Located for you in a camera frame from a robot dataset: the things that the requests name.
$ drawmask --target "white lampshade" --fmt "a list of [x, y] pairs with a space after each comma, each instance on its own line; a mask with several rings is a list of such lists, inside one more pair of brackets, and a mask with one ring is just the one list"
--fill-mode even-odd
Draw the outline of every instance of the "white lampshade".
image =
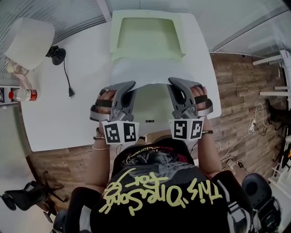
[[55, 36], [52, 24], [19, 18], [8, 31], [3, 53], [25, 69], [36, 68], [49, 51]]

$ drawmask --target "wooden floor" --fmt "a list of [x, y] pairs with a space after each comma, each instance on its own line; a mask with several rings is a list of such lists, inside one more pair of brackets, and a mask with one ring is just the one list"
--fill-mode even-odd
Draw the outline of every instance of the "wooden floor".
[[[278, 65], [253, 66], [257, 58], [239, 55], [211, 55], [221, 100], [221, 117], [211, 120], [214, 137], [221, 144], [219, 156], [226, 152], [248, 133], [249, 121], [255, 116], [257, 103], [264, 106], [264, 121], [267, 113], [265, 99], [259, 96], [259, 91], [273, 90], [274, 86], [283, 86], [283, 75]], [[270, 98], [271, 104], [280, 109], [285, 109], [285, 97]], [[263, 131], [262, 108], [258, 107], [256, 124]], [[255, 135], [248, 135], [235, 146], [228, 156], [235, 156], [242, 160], [249, 172], [257, 172], [265, 178], [272, 174], [274, 166], [272, 159], [278, 154], [275, 149], [281, 139], [274, 126], [267, 129], [263, 137], [257, 131]], [[91, 146], [74, 147], [55, 151], [34, 152], [30, 156], [32, 164], [41, 176], [47, 170], [51, 185], [62, 183], [65, 188], [57, 191], [62, 198], [70, 197], [72, 190], [83, 183], [84, 174], [89, 161]], [[193, 158], [197, 157], [194, 149]], [[115, 148], [110, 151], [111, 163], [116, 157]], [[68, 203], [61, 203], [56, 199], [60, 208], [67, 208]]]

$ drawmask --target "red bottle label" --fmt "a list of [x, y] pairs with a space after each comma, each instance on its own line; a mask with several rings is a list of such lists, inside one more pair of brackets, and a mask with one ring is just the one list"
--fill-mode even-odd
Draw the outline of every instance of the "red bottle label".
[[37, 98], [37, 91], [36, 90], [31, 90], [30, 91], [30, 99], [29, 101], [35, 101]]

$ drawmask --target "hand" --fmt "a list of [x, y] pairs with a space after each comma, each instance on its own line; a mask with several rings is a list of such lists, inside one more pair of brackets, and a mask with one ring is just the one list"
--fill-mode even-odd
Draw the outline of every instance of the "hand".
[[[207, 90], [206, 87], [204, 86], [202, 89], [198, 86], [193, 86], [190, 88], [192, 91], [192, 94], [194, 97], [198, 97], [198, 96], [207, 96]], [[197, 109], [200, 110], [204, 110], [206, 109], [206, 105], [205, 102], [200, 103], [200, 104], [196, 104]]]
[[[104, 92], [102, 95], [98, 96], [98, 100], [113, 100], [116, 91], [110, 90]], [[110, 114], [111, 108], [110, 107], [97, 107], [98, 112], [102, 114]]]

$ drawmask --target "power plug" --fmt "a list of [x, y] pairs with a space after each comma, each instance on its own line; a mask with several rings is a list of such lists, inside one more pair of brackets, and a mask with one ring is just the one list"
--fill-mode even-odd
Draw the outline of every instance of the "power plug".
[[242, 161], [239, 161], [239, 162], [237, 163], [237, 165], [238, 165], [240, 168], [244, 167], [244, 165], [242, 164]]
[[255, 123], [256, 123], [256, 120], [255, 119], [252, 119], [252, 121], [250, 123], [250, 127], [249, 127], [249, 132], [250, 131], [254, 131], [254, 129], [255, 129]]

